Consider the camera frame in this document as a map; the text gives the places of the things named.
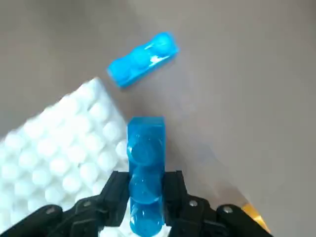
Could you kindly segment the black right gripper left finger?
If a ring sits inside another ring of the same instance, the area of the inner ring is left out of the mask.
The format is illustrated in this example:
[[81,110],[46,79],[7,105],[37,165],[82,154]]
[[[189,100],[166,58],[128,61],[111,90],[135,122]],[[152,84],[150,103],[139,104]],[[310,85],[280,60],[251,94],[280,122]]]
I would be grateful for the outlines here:
[[2,237],[97,237],[105,227],[121,225],[129,200],[128,172],[113,171],[100,194],[78,200],[70,209],[45,205]]

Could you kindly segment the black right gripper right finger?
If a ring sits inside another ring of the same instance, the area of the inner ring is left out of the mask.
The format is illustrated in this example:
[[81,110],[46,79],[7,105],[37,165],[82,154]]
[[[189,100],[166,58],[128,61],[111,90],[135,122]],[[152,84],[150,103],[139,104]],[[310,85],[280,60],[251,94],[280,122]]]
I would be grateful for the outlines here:
[[188,194],[181,171],[163,178],[163,213],[170,237],[270,237],[271,234],[234,204],[212,209],[209,201]]

